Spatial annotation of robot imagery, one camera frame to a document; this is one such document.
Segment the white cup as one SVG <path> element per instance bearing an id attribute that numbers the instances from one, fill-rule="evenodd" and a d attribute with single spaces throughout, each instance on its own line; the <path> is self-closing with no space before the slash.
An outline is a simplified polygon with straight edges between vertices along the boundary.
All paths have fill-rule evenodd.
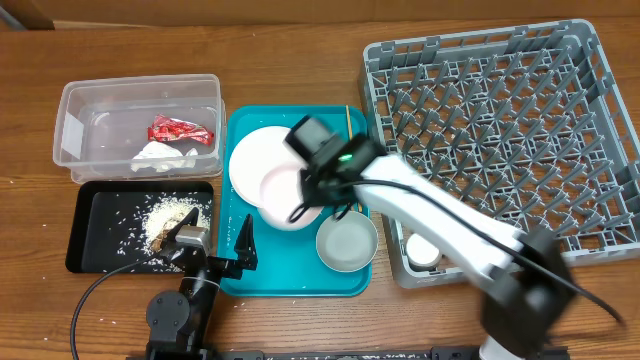
<path id="1" fill-rule="evenodd" d="M 419 234 L 412 234 L 405 245 L 410 267 L 416 272 L 435 270 L 442 258 L 438 248 Z"/>

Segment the red snack wrapper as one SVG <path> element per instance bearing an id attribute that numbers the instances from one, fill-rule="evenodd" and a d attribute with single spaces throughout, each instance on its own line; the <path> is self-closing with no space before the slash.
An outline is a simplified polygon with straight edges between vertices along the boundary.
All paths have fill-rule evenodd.
<path id="1" fill-rule="evenodd" d="M 214 133 L 202 125 L 158 114 L 147 128 L 147 137 L 149 141 L 158 142 L 191 139 L 210 146 Z"/>

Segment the teal plastic tray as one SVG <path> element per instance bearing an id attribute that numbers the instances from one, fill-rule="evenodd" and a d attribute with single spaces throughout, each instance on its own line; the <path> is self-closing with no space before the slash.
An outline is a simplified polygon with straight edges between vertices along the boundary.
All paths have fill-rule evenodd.
<path id="1" fill-rule="evenodd" d="M 350 107 L 353 135 L 367 133 L 363 113 Z M 258 209 L 235 192 L 229 177 L 229 160 L 238 142 L 249 133 L 268 126 L 290 128 L 306 115 L 321 119 L 328 127 L 348 137 L 345 105 L 254 105 L 236 110 L 227 125 L 224 175 L 219 201 L 217 255 L 235 259 L 236 238 L 247 214 L 253 216 L 258 265 L 239 280 L 223 279 L 221 289 L 240 297 L 351 297 L 369 285 L 372 267 L 349 273 L 327 267 L 316 252 L 320 225 L 332 216 L 323 210 L 309 226 L 280 231 L 268 225 Z"/>

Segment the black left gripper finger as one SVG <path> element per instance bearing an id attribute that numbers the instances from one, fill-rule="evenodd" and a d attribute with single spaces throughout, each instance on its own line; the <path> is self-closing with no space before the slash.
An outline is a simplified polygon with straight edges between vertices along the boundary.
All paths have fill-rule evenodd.
<path id="1" fill-rule="evenodd" d="M 180 225 L 180 231 L 184 226 L 196 226 L 198 223 L 199 213 L 199 209 L 194 207 L 181 220 L 172 218 L 169 221 L 177 222 Z"/>
<path id="2" fill-rule="evenodd" d="M 258 257 L 254 241 L 253 216 L 247 214 L 241 230 L 236 238 L 234 250 L 237 255 L 237 263 L 242 269 L 255 270 L 258 265 Z"/>

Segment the grey bowl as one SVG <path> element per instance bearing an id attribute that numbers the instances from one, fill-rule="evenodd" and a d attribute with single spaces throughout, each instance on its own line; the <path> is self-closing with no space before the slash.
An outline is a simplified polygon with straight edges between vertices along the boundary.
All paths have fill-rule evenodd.
<path id="1" fill-rule="evenodd" d="M 327 218 L 316 234 L 316 251 L 330 269 L 349 273 L 365 268 L 378 249 L 378 232 L 360 212 L 349 211 L 340 220 Z"/>

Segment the black tray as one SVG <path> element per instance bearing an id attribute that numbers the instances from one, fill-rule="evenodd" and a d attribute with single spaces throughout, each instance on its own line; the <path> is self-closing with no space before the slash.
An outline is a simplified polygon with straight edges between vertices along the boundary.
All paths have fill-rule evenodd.
<path id="1" fill-rule="evenodd" d="M 65 266 L 72 273 L 106 273 L 126 263 L 117 260 L 116 242 L 108 227 L 114 212 L 134 204 L 135 193 L 204 192 L 214 189 L 204 181 L 91 181 L 78 191 Z"/>

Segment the white napkin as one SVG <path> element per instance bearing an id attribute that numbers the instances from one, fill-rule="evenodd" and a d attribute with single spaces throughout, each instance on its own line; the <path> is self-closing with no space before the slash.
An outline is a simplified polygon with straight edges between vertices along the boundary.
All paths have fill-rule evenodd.
<path id="1" fill-rule="evenodd" d="M 191 148 L 185 154 L 180 150 L 165 143 L 151 141 L 136 156 L 134 163 L 130 165 L 133 172 L 141 169 L 152 168 L 157 173 L 168 172 L 172 169 L 193 168 L 196 161 L 190 156 L 198 155 L 196 148 Z"/>

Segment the spilled white rice pile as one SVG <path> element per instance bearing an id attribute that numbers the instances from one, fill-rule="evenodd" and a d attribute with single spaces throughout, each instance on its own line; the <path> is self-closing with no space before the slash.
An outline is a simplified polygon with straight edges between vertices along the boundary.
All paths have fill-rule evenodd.
<path id="1" fill-rule="evenodd" d="M 115 211 L 115 224 L 108 227 L 116 242 L 116 259 L 129 263 L 156 255 L 149 249 L 156 232 L 172 218 L 181 220 L 194 207 L 200 211 L 197 226 L 209 229 L 213 197 L 208 193 L 135 193 L 134 204 Z"/>

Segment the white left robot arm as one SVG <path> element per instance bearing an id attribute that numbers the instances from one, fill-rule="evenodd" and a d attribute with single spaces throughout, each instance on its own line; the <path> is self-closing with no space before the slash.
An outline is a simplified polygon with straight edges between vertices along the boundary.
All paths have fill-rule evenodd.
<path id="1" fill-rule="evenodd" d="M 150 329 L 146 359 L 214 359 L 216 355 L 204 347 L 204 337 L 220 291 L 223 278 L 242 278 L 254 271 L 258 256 L 254 241 L 253 216 L 244 218 L 236 238 L 235 259 L 211 255 L 209 230 L 197 225 L 199 210 L 192 209 L 181 221 L 161 233 L 153 253 L 134 263 L 105 273 L 92 283 L 80 298 L 70 323 L 70 351 L 77 360 L 77 322 L 90 294 L 110 277 L 133 270 L 152 260 L 162 260 L 183 271 L 180 287 L 157 294 L 148 304 L 146 321 Z"/>

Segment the clear plastic bin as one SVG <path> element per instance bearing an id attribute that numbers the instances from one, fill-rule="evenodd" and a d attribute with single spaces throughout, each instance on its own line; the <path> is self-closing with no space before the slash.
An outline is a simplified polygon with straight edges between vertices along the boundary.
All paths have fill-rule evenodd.
<path id="1" fill-rule="evenodd" d="M 133 172 L 130 165 L 149 142 L 147 128 L 162 114 L 214 133 L 210 146 L 185 139 L 161 142 L 183 154 L 196 148 L 193 168 Z M 213 74 L 156 75 L 76 81 L 62 92 L 54 131 L 53 161 L 74 182 L 218 176 L 223 171 L 226 109 Z"/>

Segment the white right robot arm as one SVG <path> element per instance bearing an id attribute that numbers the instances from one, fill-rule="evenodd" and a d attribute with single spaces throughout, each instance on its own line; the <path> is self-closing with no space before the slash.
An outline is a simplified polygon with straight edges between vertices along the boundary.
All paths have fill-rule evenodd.
<path id="1" fill-rule="evenodd" d="M 438 188 L 365 134 L 350 140 L 305 116 L 285 137 L 305 163 L 297 221 L 312 207 L 362 204 L 425 238 L 484 293 L 481 324 L 488 338 L 477 359 L 527 359 L 576 296 L 596 304 L 618 325 L 621 314 L 577 285 L 546 227 L 527 232 L 490 218 Z"/>

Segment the small pink bowl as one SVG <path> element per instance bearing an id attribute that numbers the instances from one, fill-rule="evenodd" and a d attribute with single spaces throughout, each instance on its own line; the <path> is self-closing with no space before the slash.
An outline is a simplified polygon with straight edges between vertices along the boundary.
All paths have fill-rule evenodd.
<path id="1" fill-rule="evenodd" d="M 296 222 L 289 216 L 302 203 L 299 163 L 286 163 L 269 171 L 260 184 L 258 212 L 263 220 L 283 231 L 296 231 L 310 225 L 323 210 L 322 207 L 308 209 Z"/>

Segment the wooden chopstick right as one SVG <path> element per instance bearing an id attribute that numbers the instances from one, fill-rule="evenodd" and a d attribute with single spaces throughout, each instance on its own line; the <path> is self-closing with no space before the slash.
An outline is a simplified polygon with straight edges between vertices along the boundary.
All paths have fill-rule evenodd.
<path id="1" fill-rule="evenodd" d="M 351 121 L 351 114 L 350 114 L 350 106 L 349 105 L 345 105 L 345 114 L 346 114 L 346 123 L 347 123 L 347 133 L 348 133 L 348 139 L 349 141 L 353 138 L 353 128 L 352 128 L 352 121 Z M 354 210 L 357 210 L 358 212 L 362 212 L 362 205 L 360 203 L 357 203 L 353 206 Z"/>

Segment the grey dish rack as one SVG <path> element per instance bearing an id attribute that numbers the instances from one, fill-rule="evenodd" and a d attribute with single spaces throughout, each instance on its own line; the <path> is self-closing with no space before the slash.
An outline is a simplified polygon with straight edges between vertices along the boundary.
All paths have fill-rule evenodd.
<path id="1" fill-rule="evenodd" d="M 582 19 L 368 45 L 370 133 L 420 174 L 566 260 L 639 254 L 639 136 Z"/>

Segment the large white plate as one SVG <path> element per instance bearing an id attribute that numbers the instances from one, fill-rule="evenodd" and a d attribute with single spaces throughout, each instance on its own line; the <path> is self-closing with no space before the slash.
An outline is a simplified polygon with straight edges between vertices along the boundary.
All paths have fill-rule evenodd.
<path id="1" fill-rule="evenodd" d="M 260 207 L 260 186 L 264 177 L 282 165 L 303 165 L 286 144 L 290 129 L 268 126 L 243 137 L 231 153 L 228 170 L 235 192 L 250 205 Z"/>

